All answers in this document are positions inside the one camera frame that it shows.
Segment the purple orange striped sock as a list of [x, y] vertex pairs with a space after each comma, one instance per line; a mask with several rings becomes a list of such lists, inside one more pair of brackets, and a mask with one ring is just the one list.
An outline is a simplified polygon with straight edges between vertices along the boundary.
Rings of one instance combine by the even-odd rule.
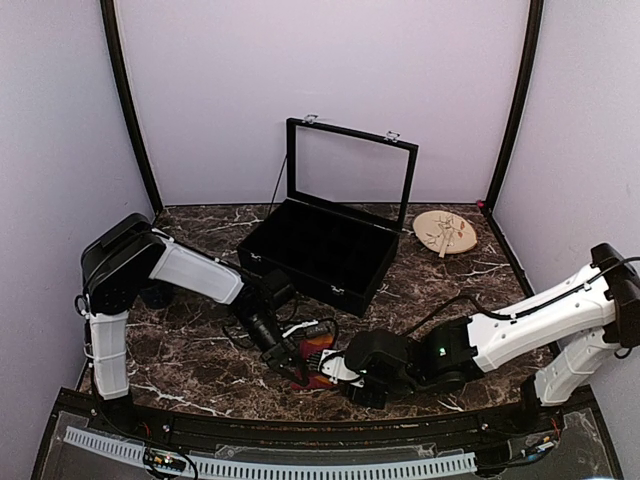
[[332, 334], [324, 334], [300, 341], [299, 353], [307, 363], [309, 382], [305, 386], [292, 382], [290, 386], [293, 390], [322, 390], [334, 387], [330, 380], [318, 371], [322, 352], [324, 350], [332, 350], [334, 343], [335, 339]]

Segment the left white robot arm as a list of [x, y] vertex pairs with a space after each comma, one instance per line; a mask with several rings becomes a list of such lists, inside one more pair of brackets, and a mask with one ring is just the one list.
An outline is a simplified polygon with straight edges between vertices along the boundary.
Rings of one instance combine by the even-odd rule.
[[76, 311], [86, 321], [87, 357], [93, 381], [106, 400], [103, 421], [120, 436], [141, 427], [130, 394], [126, 366], [126, 324], [136, 300], [151, 309], [168, 306], [181, 288], [228, 306], [267, 366], [306, 387], [309, 367], [290, 331], [282, 331], [276, 311], [295, 289], [280, 270], [264, 276], [193, 250], [134, 213], [91, 243], [81, 255], [82, 291]]

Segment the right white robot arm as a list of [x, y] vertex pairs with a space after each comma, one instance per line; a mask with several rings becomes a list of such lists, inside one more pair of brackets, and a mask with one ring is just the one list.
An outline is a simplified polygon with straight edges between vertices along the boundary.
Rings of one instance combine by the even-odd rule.
[[619, 350], [638, 347], [636, 261], [602, 243], [576, 274], [524, 301], [440, 324], [421, 340], [384, 329], [359, 332], [345, 350], [318, 354], [314, 367], [332, 383], [347, 384], [353, 402], [382, 408], [390, 395], [455, 392], [563, 339], [564, 349], [525, 382], [524, 401], [511, 410], [511, 426], [530, 434], [549, 407], [566, 402]]

